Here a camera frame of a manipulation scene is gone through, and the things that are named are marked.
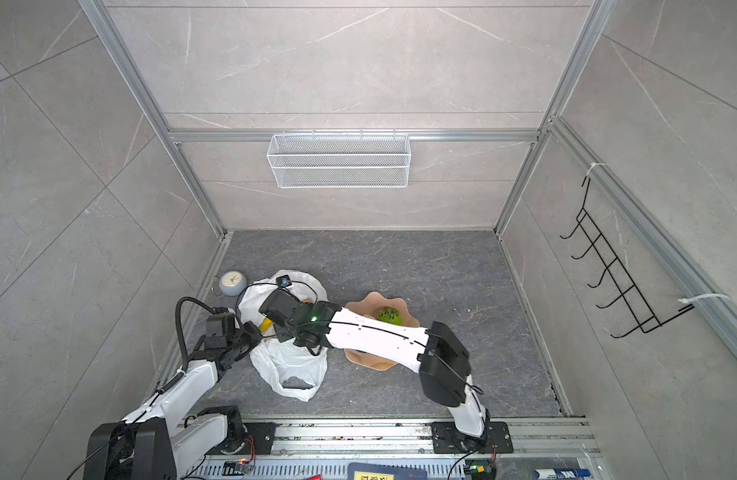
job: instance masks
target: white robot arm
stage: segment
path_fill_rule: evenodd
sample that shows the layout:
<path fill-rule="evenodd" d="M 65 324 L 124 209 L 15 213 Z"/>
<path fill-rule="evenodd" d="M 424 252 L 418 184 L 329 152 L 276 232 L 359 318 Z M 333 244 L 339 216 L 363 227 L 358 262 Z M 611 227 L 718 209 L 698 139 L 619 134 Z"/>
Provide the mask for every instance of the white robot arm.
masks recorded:
<path fill-rule="evenodd" d="M 462 374 L 459 374 L 452 366 L 448 365 L 440 354 L 435 350 L 428 349 L 431 335 L 434 335 L 429 333 L 432 329 L 395 326 L 360 316 L 346 308 L 335 312 L 328 326 L 330 331 L 325 334 L 325 338 L 333 348 L 373 353 L 393 362 L 398 362 L 412 370 L 412 372 L 421 375 L 423 375 L 421 367 L 425 357 L 431 357 L 432 361 L 442 364 L 443 372 L 448 370 L 447 373 L 453 375 L 454 381 L 461 381 L 460 388 L 462 389 L 463 398 L 452 398 L 451 402 L 445 403 L 439 402 L 437 398 L 432 399 L 448 407 L 456 423 L 457 430 L 475 438 L 483 435 L 487 423 L 486 408 L 480 403 L 477 393 L 473 390 L 472 375 L 469 374 L 469 368 L 463 369 Z M 438 346 L 440 338 L 435 339 L 433 336 L 433 339 L 437 340 L 435 345 Z M 451 405 L 454 401 L 458 402 L 456 406 Z"/>
<path fill-rule="evenodd" d="M 206 335 L 191 355 L 181 332 L 184 301 L 196 302 L 211 313 Z M 472 384 L 469 352 L 445 324 L 433 322 L 429 329 L 395 326 L 335 303 L 300 302 L 285 288 L 273 290 L 259 312 L 276 324 L 279 341 L 293 338 L 295 345 L 306 347 L 312 355 L 323 346 L 354 349 L 406 366 L 419 374 L 428 398 L 449 408 L 463 434 L 463 446 L 476 449 L 488 442 L 489 414 Z M 250 322 L 240 325 L 233 311 L 211 308 L 190 297 L 177 302 L 176 325 L 182 367 L 141 407 L 120 422 L 94 431 L 84 480 L 175 478 L 214 447 L 226 454 L 243 447 L 246 428 L 237 406 L 207 408 L 186 428 L 180 429 L 180 423 L 224 372 L 258 345 L 261 333 Z"/>

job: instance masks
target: cable tie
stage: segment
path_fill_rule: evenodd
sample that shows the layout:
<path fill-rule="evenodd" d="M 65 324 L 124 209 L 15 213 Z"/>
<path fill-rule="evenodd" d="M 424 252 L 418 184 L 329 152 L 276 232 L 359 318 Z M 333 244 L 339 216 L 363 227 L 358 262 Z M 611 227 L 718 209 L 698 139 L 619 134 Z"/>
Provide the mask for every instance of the cable tie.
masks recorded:
<path fill-rule="evenodd" d="M 695 300 L 700 300 L 703 298 L 723 298 L 726 300 L 730 300 L 731 298 L 724 294 L 724 293 L 702 293 L 701 295 L 692 296 L 691 298 L 678 298 L 678 302 L 688 305 L 689 303 L 693 303 Z"/>
<path fill-rule="evenodd" d="M 589 164 L 589 169 L 587 170 L 587 173 L 584 174 L 585 177 L 589 177 L 589 172 L 593 171 L 593 168 L 597 167 L 598 165 L 605 165 L 605 164 L 599 164 L 597 162 L 593 162 Z"/>

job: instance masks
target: aluminum frame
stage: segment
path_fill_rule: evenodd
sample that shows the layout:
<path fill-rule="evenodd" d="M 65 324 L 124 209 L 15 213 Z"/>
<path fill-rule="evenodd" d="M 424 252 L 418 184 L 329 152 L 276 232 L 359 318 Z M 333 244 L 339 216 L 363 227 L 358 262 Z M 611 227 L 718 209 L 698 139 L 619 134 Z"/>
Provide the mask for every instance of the aluminum frame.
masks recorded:
<path fill-rule="evenodd" d="M 234 129 L 226 130 L 171 130 L 169 136 L 176 143 L 188 142 L 268 142 L 277 134 L 405 134 L 412 141 L 536 141 L 538 130 L 527 128 L 450 129 L 430 130 L 413 128 L 372 129 Z"/>
<path fill-rule="evenodd" d="M 260 459 L 459 458 L 433 451 L 431 422 L 451 418 L 275 418 L 244 416 L 244 422 L 278 424 L 272 454 Z M 506 422 L 514 452 L 501 458 L 602 457 L 586 418 L 491 418 Z M 470 458 L 490 458 L 474 454 Z M 245 456 L 211 456 L 224 460 Z"/>
<path fill-rule="evenodd" d="M 117 28 L 115 28 L 113 19 L 110 17 L 107 9 L 100 0 L 78 0 L 78 3 L 84 10 L 89 22 L 94 26 L 96 33 L 99 34 L 100 40 L 107 49 L 107 52 L 110 53 L 115 66 L 118 68 L 121 76 L 123 76 L 124 81 L 131 90 L 133 97 L 136 99 L 145 117 L 147 117 L 147 120 L 152 125 L 152 129 L 155 131 L 158 139 L 160 139 L 163 148 L 166 149 L 166 153 L 171 157 L 187 187 L 190 188 L 192 197 L 195 197 L 195 201 L 209 221 L 214 233 L 221 238 L 227 230 L 222 225 L 222 220 L 219 214 L 216 213 L 216 209 L 211 203 L 206 191 L 203 190 L 200 180 L 195 175 L 195 172 L 192 171 L 187 157 L 170 139 L 169 129 L 166 119 L 163 117 L 162 110 L 160 110 L 158 104 L 155 102 L 155 98 L 147 88 L 142 74 L 136 68 L 131 58 L 131 53 L 126 48 Z"/>
<path fill-rule="evenodd" d="M 587 170 L 592 163 L 601 163 L 563 118 L 551 120 L 550 131 L 580 167 Z M 610 168 L 593 168 L 589 177 L 687 297 L 721 291 Z M 705 298 L 695 302 L 694 306 L 737 359 L 737 308 L 733 302 Z"/>
<path fill-rule="evenodd" d="M 579 38 L 576 40 L 576 45 L 571 52 L 568 64 L 565 66 L 563 75 L 560 77 L 560 82 L 555 89 L 552 100 L 549 101 L 549 107 L 544 113 L 541 126 L 539 127 L 539 139 L 537 144 L 532 147 L 526 156 L 526 160 L 520 167 L 517 178 L 513 182 L 512 188 L 509 190 L 507 200 L 504 202 L 504 207 L 499 213 L 497 223 L 493 227 L 493 231 L 501 237 L 504 230 L 507 228 L 509 219 L 512 218 L 512 214 L 515 211 L 517 202 L 523 195 L 523 191 L 526 189 L 528 180 L 533 173 L 533 169 L 536 168 L 536 163 L 539 161 L 539 157 L 542 155 L 544 146 L 547 138 L 547 128 L 552 118 L 563 113 L 565 105 L 568 103 L 573 89 L 576 83 L 579 81 L 579 76 L 582 74 L 587 61 L 589 61 L 590 55 L 592 55 L 595 45 L 600 40 L 600 35 L 603 34 L 605 24 L 608 23 L 608 19 L 613 12 L 613 8 L 616 6 L 616 0 L 595 0 L 592 7 L 589 8 L 589 15 L 584 22 L 582 32 L 579 34 Z"/>

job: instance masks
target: black wire rack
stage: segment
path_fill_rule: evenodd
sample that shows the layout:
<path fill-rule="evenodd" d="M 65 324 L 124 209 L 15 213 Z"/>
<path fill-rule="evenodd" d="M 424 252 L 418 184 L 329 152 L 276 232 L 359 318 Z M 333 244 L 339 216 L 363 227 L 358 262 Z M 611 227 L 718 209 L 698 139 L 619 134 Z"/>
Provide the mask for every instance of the black wire rack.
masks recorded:
<path fill-rule="evenodd" d="M 599 309 L 606 309 L 610 306 L 612 306 L 614 303 L 616 303 L 619 300 L 623 300 L 624 303 L 627 305 L 627 309 L 632 314 L 632 318 L 635 319 L 635 323 L 637 325 L 633 327 L 631 330 L 628 330 L 627 332 L 624 332 L 622 335 L 613 335 L 611 336 L 615 339 L 624 338 L 625 336 L 628 336 L 630 333 L 640 329 L 643 333 L 648 333 L 653 330 L 658 329 L 661 326 L 664 326 L 666 323 L 673 321 L 674 319 L 678 318 L 680 315 L 686 312 L 690 312 L 693 310 L 694 306 L 689 304 L 686 306 L 683 306 L 678 310 L 676 314 L 668 318 L 667 320 L 660 320 L 658 316 L 654 313 L 653 309 L 651 308 L 651 305 L 649 302 L 645 299 L 642 292 L 640 291 L 640 288 L 638 287 L 637 283 L 632 279 L 632 276 L 629 274 L 629 271 L 627 270 L 627 267 L 625 264 L 622 263 L 622 260 L 619 258 L 619 255 L 616 253 L 616 250 L 613 249 L 611 244 L 609 243 L 608 239 L 605 238 L 605 235 L 603 235 L 603 232 L 598 228 L 598 225 L 595 223 L 592 216 L 589 215 L 589 211 L 586 209 L 586 203 L 587 203 L 587 194 L 589 193 L 589 177 L 584 177 L 584 180 L 582 181 L 582 188 L 585 188 L 584 190 L 584 200 L 582 201 L 582 208 L 579 210 L 579 213 L 576 215 L 576 226 L 573 228 L 573 231 L 568 236 L 561 235 L 560 238 L 564 240 L 568 240 L 571 238 L 572 235 L 576 233 L 577 230 L 584 233 L 584 235 L 587 237 L 587 240 L 589 241 L 589 246 L 587 247 L 587 250 L 584 251 L 583 254 L 580 256 L 574 256 L 572 255 L 571 258 L 574 260 L 581 260 L 583 259 L 590 251 L 594 251 L 598 258 L 600 259 L 600 262 L 604 265 L 603 273 L 600 275 L 600 279 L 598 280 L 598 283 L 595 285 L 591 283 L 587 283 L 587 286 L 590 288 L 597 288 L 603 283 L 603 279 L 605 278 L 605 274 L 609 274 L 611 277 L 611 280 L 613 281 L 613 284 L 616 286 L 616 289 L 619 291 L 619 295 L 608 302 L 606 305 L 597 305 L 596 307 Z M 582 225 L 584 220 L 589 220 L 589 223 L 591 226 L 585 227 Z M 604 260 L 603 255 L 600 253 L 600 249 L 598 248 L 598 245 L 601 244 L 600 242 L 605 242 L 605 245 L 608 246 L 608 249 L 611 250 L 613 254 L 613 260 L 610 262 L 607 262 Z M 620 278 L 617 280 L 612 268 L 614 266 L 617 266 L 619 269 L 624 272 L 623 276 L 620 276 Z M 645 305 L 646 313 L 645 320 L 641 321 L 639 319 L 639 316 L 635 313 L 635 309 L 633 308 L 633 300 L 631 298 L 627 298 L 627 294 L 631 293 L 631 295 L 639 296 L 639 298 L 642 300 L 642 304 Z"/>

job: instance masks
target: black mounting plate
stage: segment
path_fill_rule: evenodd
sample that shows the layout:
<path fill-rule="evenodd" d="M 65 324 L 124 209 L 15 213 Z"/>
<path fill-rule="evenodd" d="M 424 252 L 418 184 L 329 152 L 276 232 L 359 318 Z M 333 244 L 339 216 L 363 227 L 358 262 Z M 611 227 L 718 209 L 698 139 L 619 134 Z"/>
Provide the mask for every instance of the black mounting plate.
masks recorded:
<path fill-rule="evenodd" d="M 272 443 L 275 441 L 276 423 L 243 423 L 248 432 L 247 436 L 254 437 L 254 449 L 256 455 L 270 455 L 272 452 Z M 209 455 L 225 455 L 221 450 L 214 447 L 208 451 Z M 251 443 L 243 442 L 243 446 L 235 453 L 238 456 L 251 455 Z"/>
<path fill-rule="evenodd" d="M 468 438 L 457 430 L 453 422 L 432 422 L 432 446 L 435 453 L 467 453 L 469 448 L 462 449 L 459 440 Z M 512 453 L 512 436 L 509 434 L 507 423 L 490 422 L 488 424 L 488 436 L 493 442 L 487 442 L 485 446 L 478 449 L 479 453 L 491 453 L 496 446 L 498 453 Z"/>

